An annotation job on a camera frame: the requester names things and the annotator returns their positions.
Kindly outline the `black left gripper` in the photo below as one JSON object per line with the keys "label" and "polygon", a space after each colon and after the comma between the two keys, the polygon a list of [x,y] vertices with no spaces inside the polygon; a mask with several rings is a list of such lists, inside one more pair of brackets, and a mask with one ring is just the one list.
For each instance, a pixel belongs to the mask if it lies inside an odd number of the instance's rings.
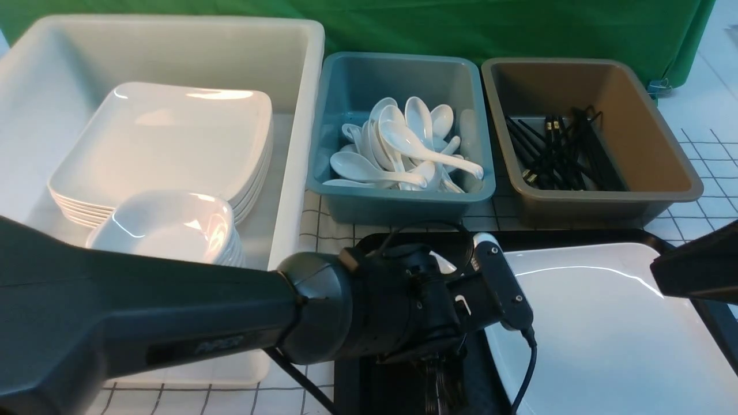
{"label": "black left gripper", "polygon": [[352,294],[341,359],[375,357],[380,364],[429,359],[491,323],[491,291],[482,275],[441,273],[425,244],[370,253],[345,248],[340,263]]}

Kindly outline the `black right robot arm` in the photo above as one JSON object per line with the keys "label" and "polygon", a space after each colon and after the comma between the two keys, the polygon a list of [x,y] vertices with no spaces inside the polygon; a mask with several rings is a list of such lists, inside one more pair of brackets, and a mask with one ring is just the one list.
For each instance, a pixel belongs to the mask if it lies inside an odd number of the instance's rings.
{"label": "black right robot arm", "polygon": [[737,304],[737,221],[657,257],[649,266],[663,295]]}

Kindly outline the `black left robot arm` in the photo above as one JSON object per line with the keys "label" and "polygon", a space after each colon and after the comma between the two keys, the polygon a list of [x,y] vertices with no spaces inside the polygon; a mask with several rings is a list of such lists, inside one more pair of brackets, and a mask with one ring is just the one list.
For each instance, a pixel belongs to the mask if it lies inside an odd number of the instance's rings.
{"label": "black left robot arm", "polygon": [[424,359],[500,320],[429,248],[299,252],[276,270],[88,250],[2,218],[2,413],[75,414],[106,380],[263,349]]}

